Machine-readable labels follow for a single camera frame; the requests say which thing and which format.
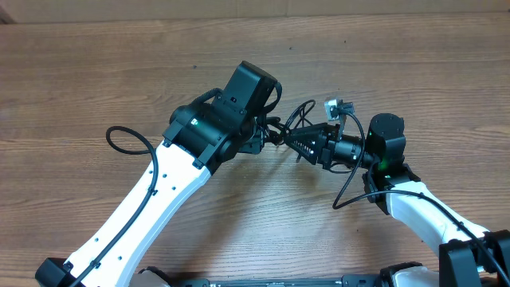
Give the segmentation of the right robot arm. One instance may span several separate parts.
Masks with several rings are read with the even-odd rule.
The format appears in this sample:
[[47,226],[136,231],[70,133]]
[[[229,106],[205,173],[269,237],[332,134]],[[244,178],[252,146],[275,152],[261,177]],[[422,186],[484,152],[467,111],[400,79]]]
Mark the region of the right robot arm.
[[404,162],[404,120],[390,113],[374,116],[366,132],[346,136],[343,126],[354,114],[333,112],[328,122],[312,124],[305,112],[294,112],[284,124],[282,141],[309,163],[331,171],[344,165],[353,176],[360,169],[364,193],[339,210],[367,199],[410,228],[438,257],[439,270],[405,262],[380,270],[376,286],[507,286],[509,232],[492,232],[470,222],[435,197]]

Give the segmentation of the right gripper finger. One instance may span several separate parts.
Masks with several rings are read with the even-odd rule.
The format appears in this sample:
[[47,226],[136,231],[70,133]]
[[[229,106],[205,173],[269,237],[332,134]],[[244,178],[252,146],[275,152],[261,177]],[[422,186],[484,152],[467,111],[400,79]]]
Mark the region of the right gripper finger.
[[284,138],[287,145],[302,143],[307,145],[323,145],[330,125],[327,123],[313,124],[302,128],[295,128]]
[[319,153],[318,139],[290,137],[286,139],[286,144],[310,164],[317,164]]

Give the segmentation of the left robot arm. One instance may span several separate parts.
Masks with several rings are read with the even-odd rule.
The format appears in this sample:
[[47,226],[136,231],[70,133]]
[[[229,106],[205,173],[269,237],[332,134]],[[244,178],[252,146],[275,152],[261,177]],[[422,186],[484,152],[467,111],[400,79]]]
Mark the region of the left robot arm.
[[46,258],[41,286],[127,286],[144,254],[179,207],[238,152],[261,151],[261,126],[275,108],[276,78],[243,61],[226,87],[178,107],[146,171],[105,224],[68,258]]

